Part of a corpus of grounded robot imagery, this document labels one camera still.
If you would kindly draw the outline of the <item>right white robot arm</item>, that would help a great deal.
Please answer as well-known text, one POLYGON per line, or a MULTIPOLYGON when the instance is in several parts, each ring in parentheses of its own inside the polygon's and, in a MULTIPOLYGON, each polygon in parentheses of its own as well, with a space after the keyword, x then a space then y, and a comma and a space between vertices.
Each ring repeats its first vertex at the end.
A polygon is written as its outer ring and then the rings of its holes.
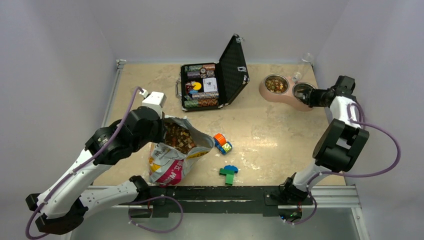
POLYGON ((309 108, 329 108, 332 120, 312 152, 313 162, 282 184, 280 196, 284 202, 303 201, 310 189, 324 178, 348 172, 355 164, 370 136, 352 112, 356 104, 355 86, 354 78, 340 75, 327 89, 296 87, 293 90, 293 95, 309 108))

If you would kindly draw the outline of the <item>metal food scoop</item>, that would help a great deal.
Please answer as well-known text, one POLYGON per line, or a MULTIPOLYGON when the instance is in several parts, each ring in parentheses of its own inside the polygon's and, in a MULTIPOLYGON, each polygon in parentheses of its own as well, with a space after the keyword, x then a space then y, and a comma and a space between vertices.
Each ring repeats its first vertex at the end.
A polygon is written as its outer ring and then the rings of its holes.
POLYGON ((297 87, 293 90, 293 95, 299 100, 305 100, 308 96, 309 89, 304 86, 297 87))

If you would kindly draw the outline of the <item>colourful pet food bag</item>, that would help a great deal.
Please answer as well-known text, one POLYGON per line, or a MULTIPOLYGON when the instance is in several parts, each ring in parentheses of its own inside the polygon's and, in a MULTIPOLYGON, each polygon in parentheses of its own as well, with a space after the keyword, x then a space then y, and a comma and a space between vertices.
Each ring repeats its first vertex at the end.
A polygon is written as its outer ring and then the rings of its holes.
POLYGON ((192 126, 186 118, 166 115, 165 140, 151 143, 149 181, 160 186, 176 185, 195 163, 215 146, 214 139, 192 126))

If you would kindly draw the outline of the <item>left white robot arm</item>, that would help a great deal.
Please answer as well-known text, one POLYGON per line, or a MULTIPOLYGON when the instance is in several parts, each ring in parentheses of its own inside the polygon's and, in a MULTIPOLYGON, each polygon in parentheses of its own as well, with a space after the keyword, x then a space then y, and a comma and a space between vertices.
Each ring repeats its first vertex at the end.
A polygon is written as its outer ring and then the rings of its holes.
POLYGON ((141 106, 110 126, 99 128, 61 179, 45 192, 27 196, 25 201, 33 212, 30 223, 36 224, 42 236, 63 235, 106 208, 133 201, 138 205, 146 203, 150 188, 140 175, 99 193, 86 189, 102 173, 144 145, 163 142, 164 116, 158 105, 141 106))

